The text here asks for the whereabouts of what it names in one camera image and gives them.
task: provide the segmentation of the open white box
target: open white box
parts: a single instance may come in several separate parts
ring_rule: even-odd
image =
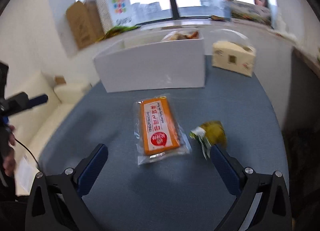
[[[199,39],[161,42],[171,31],[196,30],[146,33],[122,39],[99,53],[94,64],[106,91],[203,87],[203,36],[199,33]]]

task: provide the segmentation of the black cable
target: black cable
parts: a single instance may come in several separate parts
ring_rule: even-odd
[[[36,158],[35,158],[35,157],[33,156],[33,154],[31,153],[31,151],[30,151],[23,143],[21,143],[19,140],[17,140],[16,138],[15,138],[15,140],[16,140],[20,145],[22,145],[22,146],[32,155],[33,159],[36,161],[36,163],[37,163],[37,165],[38,165],[38,170],[41,171],[41,170],[40,170],[40,165],[39,165],[38,161],[36,160]]]

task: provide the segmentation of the orange packaged snack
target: orange packaged snack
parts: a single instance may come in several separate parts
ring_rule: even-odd
[[[139,165],[191,151],[186,135],[172,114],[166,95],[139,101],[137,105]]]

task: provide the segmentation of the gray tablecloth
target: gray tablecloth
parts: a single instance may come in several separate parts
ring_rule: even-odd
[[[214,230],[235,199],[192,140],[190,155],[137,165],[132,105],[163,93],[171,94],[186,133],[205,121],[220,120],[231,156],[258,173],[282,171],[288,186],[280,128],[255,75],[213,68],[207,57],[205,88],[107,93],[98,83],[52,136],[40,164],[47,175],[60,174],[75,167],[98,143],[108,146],[109,159],[83,197],[105,230]]]

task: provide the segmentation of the blue gripper pad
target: blue gripper pad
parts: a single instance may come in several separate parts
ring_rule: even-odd
[[[210,158],[229,193],[239,197],[242,192],[240,178],[216,145],[211,147]]]
[[[77,193],[87,195],[108,159],[108,148],[102,145],[78,178]]]

